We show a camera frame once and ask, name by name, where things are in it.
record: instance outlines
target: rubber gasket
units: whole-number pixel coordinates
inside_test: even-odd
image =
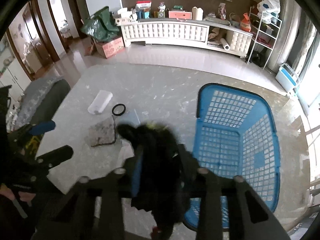
[[[121,113],[119,113],[119,114],[116,114],[116,113],[115,113],[115,109],[116,109],[118,106],[123,106],[123,111],[122,111]],[[115,106],[112,108],[112,114],[115,115],[115,116],[121,116],[121,115],[123,115],[123,114],[125,113],[125,110],[126,110],[126,107],[125,107],[124,104],[117,104],[117,105],[115,105]]]

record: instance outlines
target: gray blanket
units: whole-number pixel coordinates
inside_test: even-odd
[[[18,129],[31,121],[32,116],[52,86],[62,79],[63,76],[39,78],[30,83],[22,97],[22,103],[14,126],[15,129]]]

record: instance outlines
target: green bag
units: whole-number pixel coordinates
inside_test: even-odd
[[[109,42],[118,36],[119,28],[106,6],[84,21],[81,31],[100,42]]]

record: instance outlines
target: doorway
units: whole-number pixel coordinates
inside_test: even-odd
[[[41,66],[45,67],[51,64],[53,60],[51,59],[51,56],[44,45],[41,34],[39,34],[37,31],[35,22],[33,21],[33,18],[31,15],[30,3],[27,4],[22,14],[22,18],[26,24],[34,53],[39,59]]]
[[[47,0],[50,15],[66,52],[77,39],[86,37],[80,31],[83,23],[76,0]]]
[[[303,80],[299,86],[297,95],[301,106],[306,115],[310,115],[312,111],[319,111],[320,103],[320,46],[316,49],[316,53],[310,63]]]
[[[7,31],[15,57],[31,80],[36,72],[60,60],[44,26],[38,0],[30,0],[18,12]]]

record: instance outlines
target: white paper roll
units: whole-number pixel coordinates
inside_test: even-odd
[[[105,90],[100,90],[92,104],[88,107],[90,114],[101,114],[112,98],[112,93]]]
[[[225,40],[224,38],[221,38],[221,39],[220,39],[220,42],[221,42],[221,44],[222,44],[222,46],[223,46],[223,48],[224,48],[225,50],[229,50],[229,49],[230,49],[229,44],[226,42],[226,40]]]
[[[193,7],[192,8],[192,19],[197,20],[197,21],[202,21],[203,10],[201,8]]]

